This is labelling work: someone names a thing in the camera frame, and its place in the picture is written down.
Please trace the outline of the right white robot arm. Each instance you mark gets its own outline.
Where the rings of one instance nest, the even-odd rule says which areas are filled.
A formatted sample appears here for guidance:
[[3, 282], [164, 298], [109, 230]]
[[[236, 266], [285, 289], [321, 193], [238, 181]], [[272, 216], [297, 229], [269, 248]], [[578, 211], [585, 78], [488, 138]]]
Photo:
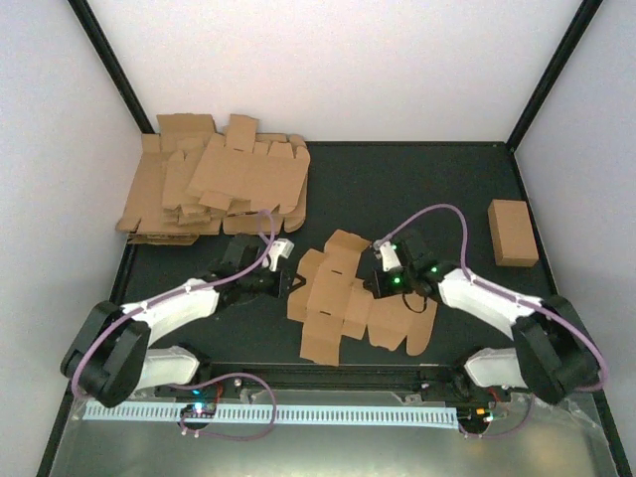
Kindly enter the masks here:
[[451, 377], [454, 393], [474, 400], [487, 388], [524, 390], [549, 404], [600, 381], [592, 340], [564, 298], [516, 293], [434, 258], [416, 233], [372, 244], [378, 262], [364, 282], [377, 299], [416, 294], [467, 313], [505, 335], [504, 349], [484, 348], [469, 356]]

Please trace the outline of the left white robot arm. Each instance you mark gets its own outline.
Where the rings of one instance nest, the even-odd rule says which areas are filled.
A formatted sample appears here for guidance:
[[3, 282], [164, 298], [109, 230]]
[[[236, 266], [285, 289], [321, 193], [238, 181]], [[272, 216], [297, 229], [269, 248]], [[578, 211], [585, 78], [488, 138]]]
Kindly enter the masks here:
[[134, 393], [181, 387], [192, 397], [213, 385], [200, 354], [182, 346], [155, 348], [178, 329], [247, 304], [259, 296], [286, 298], [293, 288], [288, 238], [233, 237], [223, 257], [206, 272], [140, 302], [97, 303], [64, 355], [60, 370], [74, 392], [115, 407]]

